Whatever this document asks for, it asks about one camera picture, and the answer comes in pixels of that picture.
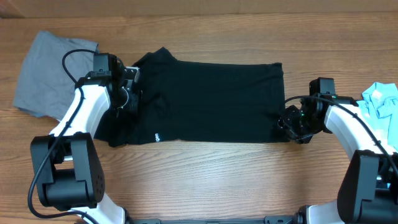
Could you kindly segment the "black polo shirt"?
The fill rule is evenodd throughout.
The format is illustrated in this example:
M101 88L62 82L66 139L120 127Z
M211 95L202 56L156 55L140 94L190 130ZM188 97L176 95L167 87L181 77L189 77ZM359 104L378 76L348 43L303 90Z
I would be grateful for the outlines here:
M95 138L111 147L173 140L285 142L276 127L284 106L281 63L185 62L167 49L135 63L139 110L110 109Z

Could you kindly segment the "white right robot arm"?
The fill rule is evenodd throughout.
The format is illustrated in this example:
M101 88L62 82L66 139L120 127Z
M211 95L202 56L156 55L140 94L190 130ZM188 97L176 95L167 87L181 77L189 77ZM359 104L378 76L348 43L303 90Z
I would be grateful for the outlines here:
M279 129L297 144L334 134L350 164L336 200L302 206L284 223L397 223L397 152L376 136L357 102L337 95L332 78L312 80L298 100L300 108L281 109Z

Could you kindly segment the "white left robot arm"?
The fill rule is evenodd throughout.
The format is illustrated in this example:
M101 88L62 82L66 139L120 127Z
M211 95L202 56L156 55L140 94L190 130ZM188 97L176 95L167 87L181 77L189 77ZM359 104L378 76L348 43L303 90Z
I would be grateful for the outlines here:
M135 115L141 91L139 68L126 67L109 53L93 54L93 69L74 79L75 96L61 122L33 138L34 168L27 205L38 218L77 215L86 223L132 223L125 208L105 192L104 172L93 142L107 110Z

